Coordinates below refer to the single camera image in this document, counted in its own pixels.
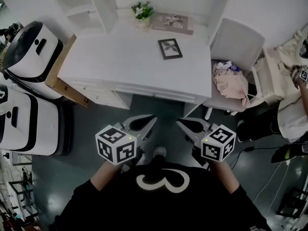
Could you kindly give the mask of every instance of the book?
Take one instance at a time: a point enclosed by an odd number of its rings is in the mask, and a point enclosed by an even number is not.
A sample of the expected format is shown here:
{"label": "book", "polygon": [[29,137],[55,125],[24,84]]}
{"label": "book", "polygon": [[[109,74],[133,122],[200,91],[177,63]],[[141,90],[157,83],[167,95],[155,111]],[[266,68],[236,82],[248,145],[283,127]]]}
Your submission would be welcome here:
{"label": "book", "polygon": [[151,29],[192,35],[192,19],[172,13],[155,13],[152,17]]}

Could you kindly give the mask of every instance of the white chair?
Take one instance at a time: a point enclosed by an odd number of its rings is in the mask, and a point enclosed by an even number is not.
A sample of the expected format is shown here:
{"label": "white chair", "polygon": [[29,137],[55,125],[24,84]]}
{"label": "white chair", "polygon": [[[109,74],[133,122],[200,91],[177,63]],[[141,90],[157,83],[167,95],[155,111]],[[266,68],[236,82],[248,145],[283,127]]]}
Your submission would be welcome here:
{"label": "white chair", "polygon": [[[250,107],[259,104],[257,101],[262,96],[257,72],[253,65],[261,53],[264,37],[255,30],[239,22],[224,18],[220,24],[214,42],[211,45],[211,59],[232,61],[244,72],[249,82],[256,85],[257,95],[250,100]],[[208,107],[205,119],[209,119],[212,109],[243,112],[242,100],[225,98],[212,82],[212,97],[207,99],[204,106]]]}

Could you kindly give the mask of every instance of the human arm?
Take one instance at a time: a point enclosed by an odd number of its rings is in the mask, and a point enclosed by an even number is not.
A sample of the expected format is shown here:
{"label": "human arm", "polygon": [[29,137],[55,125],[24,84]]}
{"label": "human arm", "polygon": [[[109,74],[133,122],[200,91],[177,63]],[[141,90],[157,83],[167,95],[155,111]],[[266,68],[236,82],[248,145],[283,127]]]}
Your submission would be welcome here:
{"label": "human arm", "polygon": [[240,186],[230,166],[225,162],[209,162],[211,172],[221,181],[229,193],[234,193]]}
{"label": "human arm", "polygon": [[114,166],[106,161],[93,177],[78,186],[61,215],[55,217],[50,230],[87,230],[87,221],[97,217],[100,191],[120,172],[122,165]]}
{"label": "human arm", "polygon": [[251,230],[253,227],[270,231],[266,219],[261,215],[253,202],[246,195],[230,166],[225,162],[209,161],[210,171],[225,186],[231,194],[227,208],[234,218],[233,225],[239,230]]}
{"label": "human arm", "polygon": [[300,93],[302,95],[305,113],[308,116],[308,89],[306,88],[306,83],[301,78],[298,78],[296,82],[299,86]]}
{"label": "human arm", "polygon": [[121,171],[121,168],[122,165],[115,166],[106,161],[93,175],[90,182],[98,191],[101,191]]}

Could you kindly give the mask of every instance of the black and white robot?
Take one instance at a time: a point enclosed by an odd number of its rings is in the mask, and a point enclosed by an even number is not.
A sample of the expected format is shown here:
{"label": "black and white robot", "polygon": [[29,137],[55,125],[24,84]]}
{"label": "black and white robot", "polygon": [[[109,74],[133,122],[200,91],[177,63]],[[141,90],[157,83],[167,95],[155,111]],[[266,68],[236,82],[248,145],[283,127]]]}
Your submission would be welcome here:
{"label": "black and white robot", "polygon": [[[154,115],[131,117],[123,123],[108,125],[95,135],[98,154],[114,165],[140,159],[138,148],[157,121]],[[177,125],[184,131],[189,141],[194,144],[193,157],[202,166],[206,160],[221,162],[233,151],[236,133],[224,125],[210,125],[199,118],[181,118]]]}
{"label": "black and white robot", "polygon": [[45,79],[63,49],[63,43],[42,22],[34,21],[21,29],[2,63],[2,73],[29,92],[46,99],[62,95],[45,85]]}
{"label": "black and white robot", "polygon": [[0,148],[25,154],[68,152],[71,112],[0,84]]}

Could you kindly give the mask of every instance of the white shirt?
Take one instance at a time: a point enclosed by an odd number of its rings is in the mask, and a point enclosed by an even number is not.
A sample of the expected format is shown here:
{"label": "white shirt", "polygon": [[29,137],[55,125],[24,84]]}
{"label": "white shirt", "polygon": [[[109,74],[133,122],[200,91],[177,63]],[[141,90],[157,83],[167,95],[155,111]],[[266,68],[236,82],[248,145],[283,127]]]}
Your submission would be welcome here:
{"label": "white shirt", "polygon": [[300,93],[280,102],[277,119],[280,133],[290,142],[295,142],[308,131],[308,118]]}

